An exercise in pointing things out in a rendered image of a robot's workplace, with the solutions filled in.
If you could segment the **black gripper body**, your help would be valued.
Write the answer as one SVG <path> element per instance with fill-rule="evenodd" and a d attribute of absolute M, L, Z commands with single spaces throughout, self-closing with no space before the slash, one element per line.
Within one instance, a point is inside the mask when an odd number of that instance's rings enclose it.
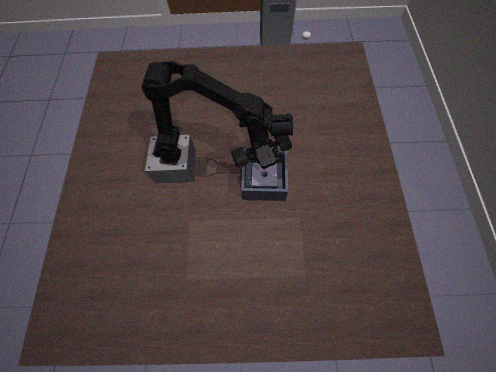
<path fill-rule="evenodd" d="M 258 140 L 258 141 L 252 140 L 250 138 L 250 142 L 251 142 L 251 146 L 252 146 L 251 148 L 246 149 L 245 152 L 243 150 L 243 147 L 232 150 L 231 153 L 232 153 L 233 159 L 235 161 L 236 167 L 242 167 L 244 165 L 247 165 L 247 163 L 248 163 L 247 157 L 248 156 L 251 158 L 252 161 L 256 160 L 257 158 L 254 157 L 254 154 L 253 154 L 253 147 L 255 147 L 255 146 L 260 147 L 260 146 L 264 145 L 264 142 L 266 142 L 266 141 L 268 141 L 271 144 L 271 146 L 274 148 L 277 148 L 277 146 L 280 146 L 280 150 L 283 152 L 290 150 L 292 148 L 292 143 L 291 143 L 291 140 L 289 139 L 288 135 L 274 136 L 274 138 L 276 139 L 276 141 L 273 141 L 273 142 L 271 139 L 269 139 L 268 135 L 264 139 Z"/>

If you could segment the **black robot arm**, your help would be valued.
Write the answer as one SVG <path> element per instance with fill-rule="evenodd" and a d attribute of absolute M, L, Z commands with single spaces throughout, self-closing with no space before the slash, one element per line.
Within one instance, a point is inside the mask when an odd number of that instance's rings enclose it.
<path fill-rule="evenodd" d="M 181 78 L 171 81 L 171 74 Z M 152 102 L 158 135 L 153 155 L 160 157 L 160 163 L 177 165 L 181 156 L 178 149 L 179 127 L 172 125 L 169 97 L 182 91 L 193 90 L 206 98 L 231 110 L 240 120 L 239 127 L 247 127 L 252 140 L 262 140 L 271 136 L 293 135 L 293 116 L 273 115 L 272 107 L 264 100 L 251 94 L 240 93 L 208 74 L 194 64 L 180 64 L 173 61 L 154 62 L 148 67 L 144 78 L 143 93 Z M 266 141 L 264 145 L 253 147 L 253 154 L 265 169 L 279 161 L 281 152 Z M 175 164 L 176 163 L 176 164 Z"/>

